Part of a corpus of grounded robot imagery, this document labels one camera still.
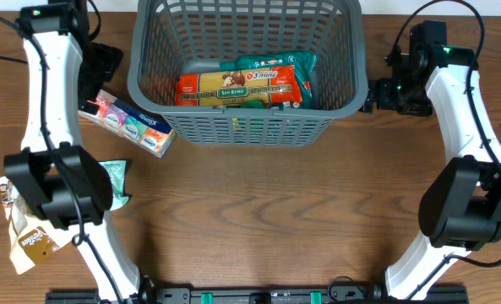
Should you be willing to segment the colourful Kleenex tissue multipack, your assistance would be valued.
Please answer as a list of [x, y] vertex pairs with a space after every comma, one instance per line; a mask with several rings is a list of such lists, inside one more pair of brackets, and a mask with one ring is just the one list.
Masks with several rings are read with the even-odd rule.
[[105, 90], [88, 100], [80, 116], [161, 158], [176, 137], [165, 121], [151, 117]]

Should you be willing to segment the grey plastic slatted basket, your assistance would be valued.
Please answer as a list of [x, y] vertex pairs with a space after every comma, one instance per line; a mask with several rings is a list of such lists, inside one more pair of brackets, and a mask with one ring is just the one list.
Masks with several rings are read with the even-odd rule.
[[[308, 51], [309, 108], [178, 106], [185, 73], [209, 73], [245, 55]], [[362, 9], [357, 0], [140, 0], [128, 91], [200, 144], [306, 145], [356, 113], [368, 93]]]

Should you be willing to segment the green Nescafe coffee bag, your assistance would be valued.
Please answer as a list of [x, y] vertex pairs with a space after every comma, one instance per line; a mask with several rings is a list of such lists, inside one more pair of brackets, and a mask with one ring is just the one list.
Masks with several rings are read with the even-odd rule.
[[295, 78], [302, 97], [301, 101], [272, 101], [271, 106], [283, 108], [311, 109], [313, 94], [310, 84], [310, 76], [318, 63], [319, 58], [306, 51], [281, 52], [271, 55], [243, 55], [235, 62], [220, 64], [220, 71], [234, 69], [271, 68], [276, 66], [292, 65], [295, 70]]

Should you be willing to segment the mint green tissue packet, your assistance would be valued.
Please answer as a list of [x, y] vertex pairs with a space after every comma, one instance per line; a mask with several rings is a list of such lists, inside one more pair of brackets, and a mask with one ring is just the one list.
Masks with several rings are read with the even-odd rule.
[[129, 200], [129, 196], [124, 192], [126, 164], [127, 161], [125, 160], [100, 162], [100, 165], [106, 170], [111, 180], [112, 206], [110, 211], [122, 208]]

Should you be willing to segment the red yellow spaghetti packet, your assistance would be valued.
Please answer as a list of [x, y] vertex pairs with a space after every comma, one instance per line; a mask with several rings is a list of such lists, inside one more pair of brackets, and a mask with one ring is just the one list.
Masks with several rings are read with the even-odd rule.
[[247, 100], [301, 101], [294, 67], [184, 74], [175, 94], [177, 106], [241, 107]]

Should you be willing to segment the green lidded jar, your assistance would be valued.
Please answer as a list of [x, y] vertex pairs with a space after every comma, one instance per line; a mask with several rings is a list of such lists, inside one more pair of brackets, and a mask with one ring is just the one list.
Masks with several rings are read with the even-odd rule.
[[247, 100], [241, 104], [241, 108], [245, 109], [269, 109], [270, 104], [262, 100]]

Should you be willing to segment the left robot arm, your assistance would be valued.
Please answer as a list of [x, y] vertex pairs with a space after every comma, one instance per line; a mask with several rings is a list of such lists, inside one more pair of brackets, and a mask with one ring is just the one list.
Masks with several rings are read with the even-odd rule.
[[24, 41], [29, 114], [20, 152], [4, 158], [6, 176], [33, 215], [71, 234], [102, 303], [146, 303], [149, 283], [124, 252], [111, 217], [107, 171], [82, 144], [79, 109], [116, 69], [95, 52], [98, 30], [86, 1], [20, 9], [12, 26]]

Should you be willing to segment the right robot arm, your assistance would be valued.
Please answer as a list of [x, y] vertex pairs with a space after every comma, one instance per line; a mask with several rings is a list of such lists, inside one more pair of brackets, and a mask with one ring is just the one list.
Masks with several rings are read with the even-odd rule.
[[501, 240], [501, 144], [482, 100], [475, 53], [449, 45], [444, 22], [426, 20], [411, 28], [409, 51], [394, 46], [385, 61], [392, 75], [369, 82], [362, 111], [435, 114], [446, 166], [422, 196], [415, 240], [368, 296], [456, 303], [464, 292], [436, 281], [455, 262]]

